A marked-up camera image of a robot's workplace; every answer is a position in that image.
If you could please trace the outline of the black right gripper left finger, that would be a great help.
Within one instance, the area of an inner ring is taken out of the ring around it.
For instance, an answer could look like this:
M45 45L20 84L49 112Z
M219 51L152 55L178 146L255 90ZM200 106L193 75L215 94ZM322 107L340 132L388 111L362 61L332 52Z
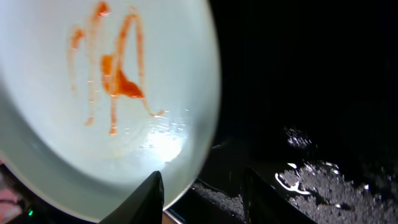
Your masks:
M161 224L164 185L154 171L120 206L98 224Z

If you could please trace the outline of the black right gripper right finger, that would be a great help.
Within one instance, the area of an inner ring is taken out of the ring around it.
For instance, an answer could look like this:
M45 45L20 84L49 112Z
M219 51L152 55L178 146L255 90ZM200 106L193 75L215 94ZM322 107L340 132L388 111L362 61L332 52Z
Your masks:
M316 224L250 167L244 169L241 196L244 216L250 224Z

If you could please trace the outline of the pale blue plate front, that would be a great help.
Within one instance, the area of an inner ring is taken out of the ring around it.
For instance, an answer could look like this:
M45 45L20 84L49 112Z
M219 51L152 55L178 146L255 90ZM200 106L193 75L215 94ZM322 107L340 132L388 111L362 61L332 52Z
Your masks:
M1 2L1 159L69 215L102 220L155 171L171 207L220 93L208 1Z

